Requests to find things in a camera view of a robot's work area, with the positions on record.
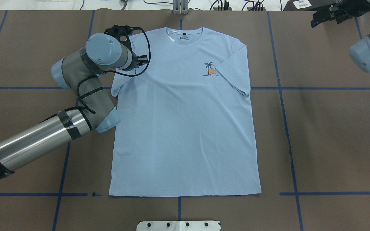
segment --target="label sticker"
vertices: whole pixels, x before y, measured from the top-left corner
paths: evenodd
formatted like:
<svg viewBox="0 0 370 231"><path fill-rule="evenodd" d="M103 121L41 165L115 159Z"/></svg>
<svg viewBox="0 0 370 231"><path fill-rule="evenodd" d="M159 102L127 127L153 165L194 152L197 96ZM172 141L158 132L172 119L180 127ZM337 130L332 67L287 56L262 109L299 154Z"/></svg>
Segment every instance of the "label sticker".
<svg viewBox="0 0 370 231"><path fill-rule="evenodd" d="M312 6L308 0L299 0L299 1L295 1L294 2L294 5L297 9L302 9L302 8L307 8L307 7L310 7Z"/></svg>

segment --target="short sleeve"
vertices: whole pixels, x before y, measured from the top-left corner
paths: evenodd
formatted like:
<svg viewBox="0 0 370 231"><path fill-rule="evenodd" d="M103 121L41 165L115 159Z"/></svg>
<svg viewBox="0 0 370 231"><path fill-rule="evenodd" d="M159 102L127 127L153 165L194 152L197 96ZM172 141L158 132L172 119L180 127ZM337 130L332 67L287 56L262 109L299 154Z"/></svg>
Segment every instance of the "short sleeve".
<svg viewBox="0 0 370 231"><path fill-rule="evenodd" d="M233 50L233 54L216 65L215 70L239 93L248 96L251 92L251 83L246 45L237 41Z"/></svg>

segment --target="silver cylinder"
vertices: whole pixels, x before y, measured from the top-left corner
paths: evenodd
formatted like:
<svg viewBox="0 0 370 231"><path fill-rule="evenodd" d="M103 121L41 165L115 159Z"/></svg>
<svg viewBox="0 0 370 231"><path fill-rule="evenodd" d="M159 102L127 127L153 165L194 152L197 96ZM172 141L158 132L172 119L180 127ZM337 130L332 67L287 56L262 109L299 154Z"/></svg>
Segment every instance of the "silver cylinder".
<svg viewBox="0 0 370 231"><path fill-rule="evenodd" d="M79 110L66 113L81 135L90 131ZM16 171L71 140L56 116L0 142L0 162L7 169Z"/></svg>

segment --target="light blue t-shirt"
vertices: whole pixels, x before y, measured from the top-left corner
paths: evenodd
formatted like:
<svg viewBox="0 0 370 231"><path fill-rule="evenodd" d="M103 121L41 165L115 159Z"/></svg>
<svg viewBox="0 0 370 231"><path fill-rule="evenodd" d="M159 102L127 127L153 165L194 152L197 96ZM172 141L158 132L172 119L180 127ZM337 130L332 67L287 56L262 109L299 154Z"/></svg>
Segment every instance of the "light blue t-shirt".
<svg viewBox="0 0 370 231"><path fill-rule="evenodd" d="M112 85L121 122L109 195L260 193L246 45L208 28L146 34L148 69ZM143 34L130 39L148 54Z"/></svg>

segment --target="white bracket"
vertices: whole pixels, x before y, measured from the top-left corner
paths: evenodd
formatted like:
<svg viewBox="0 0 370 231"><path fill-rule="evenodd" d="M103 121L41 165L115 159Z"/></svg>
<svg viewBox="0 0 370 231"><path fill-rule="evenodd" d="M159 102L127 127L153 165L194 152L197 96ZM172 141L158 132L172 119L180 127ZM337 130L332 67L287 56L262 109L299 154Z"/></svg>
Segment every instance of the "white bracket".
<svg viewBox="0 0 370 231"><path fill-rule="evenodd" d="M137 231L221 231L220 221L140 222Z"/></svg>
<svg viewBox="0 0 370 231"><path fill-rule="evenodd" d="M188 0L173 0L173 14L188 14Z"/></svg>

